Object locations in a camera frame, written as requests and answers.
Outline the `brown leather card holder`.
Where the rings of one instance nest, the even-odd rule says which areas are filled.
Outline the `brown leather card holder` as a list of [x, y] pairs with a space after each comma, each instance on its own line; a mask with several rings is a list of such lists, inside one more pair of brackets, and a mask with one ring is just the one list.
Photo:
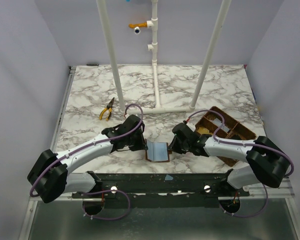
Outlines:
[[152, 142], [146, 140], [147, 150], [145, 151], [145, 160], [152, 163], [168, 163], [170, 153], [167, 142]]

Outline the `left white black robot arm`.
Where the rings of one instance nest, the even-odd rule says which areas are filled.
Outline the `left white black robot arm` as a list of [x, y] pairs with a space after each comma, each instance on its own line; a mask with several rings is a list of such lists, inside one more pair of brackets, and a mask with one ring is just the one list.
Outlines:
[[136, 115], [122, 124], [105, 128], [93, 139], [72, 149], [54, 153], [43, 151], [30, 170], [27, 180], [32, 185], [31, 197], [50, 203], [64, 193], [101, 191], [102, 181], [92, 171], [74, 171], [88, 162], [128, 147], [130, 151], [147, 150], [143, 132], [145, 125]]

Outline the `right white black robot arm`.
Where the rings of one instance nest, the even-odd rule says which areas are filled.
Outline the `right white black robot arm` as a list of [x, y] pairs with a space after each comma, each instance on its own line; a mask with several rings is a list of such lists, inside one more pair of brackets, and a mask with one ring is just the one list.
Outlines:
[[283, 178], [292, 174], [290, 158], [266, 136], [255, 140], [233, 140], [210, 134], [199, 134], [182, 122], [172, 129], [173, 140], [168, 149], [174, 153], [192, 153], [203, 157], [224, 157], [247, 163], [231, 170], [226, 177], [234, 189], [254, 184], [278, 188]]

